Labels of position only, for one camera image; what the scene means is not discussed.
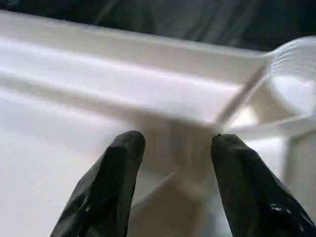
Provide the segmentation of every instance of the white plastic container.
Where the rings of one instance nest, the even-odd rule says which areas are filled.
[[[284,47],[254,52],[8,12],[0,22],[5,236],[48,236],[80,177],[131,129],[147,143],[131,237],[230,236],[210,162],[218,132],[245,139],[285,183],[295,173],[291,188],[304,192],[296,185],[309,178],[288,172],[287,152],[293,137],[316,128],[315,94],[299,110],[274,84],[271,65]],[[314,39],[303,42],[316,50]],[[312,198],[302,200],[316,210]]]

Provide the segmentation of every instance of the white surface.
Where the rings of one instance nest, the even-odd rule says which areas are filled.
[[[163,236],[197,236],[205,216],[217,223],[210,235],[229,236],[212,188],[212,135],[236,133],[284,180],[289,139],[316,128],[301,114],[263,124],[256,105],[269,99],[282,108],[269,93],[251,105],[273,54],[7,12],[0,22],[0,228],[7,237],[48,236],[79,178],[131,129],[147,143],[131,236],[148,236],[144,220]],[[144,208],[144,199],[154,208]]]

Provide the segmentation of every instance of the dark background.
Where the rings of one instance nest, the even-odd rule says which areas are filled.
[[[262,51],[316,35],[315,0],[0,0],[0,8]]]

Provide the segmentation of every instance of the white plastic tray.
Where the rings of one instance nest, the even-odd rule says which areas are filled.
[[[0,22],[3,236],[49,236],[80,177],[117,134],[132,129],[147,146],[131,237],[201,230],[230,236],[209,156],[218,132],[245,139],[277,177],[294,179],[298,194],[315,176],[310,168],[308,177],[296,170],[287,177],[289,140],[300,144],[297,136],[316,125],[282,106],[265,85],[275,53],[8,12],[0,12]],[[315,163],[306,154],[310,140],[300,146],[296,157],[308,158],[292,167],[299,172]],[[300,200],[315,218],[312,195]]]

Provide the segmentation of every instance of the plastic tray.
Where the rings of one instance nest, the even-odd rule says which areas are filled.
[[[131,129],[147,141],[131,237],[230,236],[210,162],[218,132],[245,139],[316,217],[310,202],[316,188],[307,195],[302,186],[315,176],[312,168],[302,171],[316,162],[308,152],[315,136],[300,138],[316,125],[273,97],[263,75],[278,51],[4,11],[0,22],[4,236],[48,236],[80,177],[117,134]],[[293,141],[299,148],[290,161],[298,165],[288,165]],[[304,162],[297,161],[301,156]]]

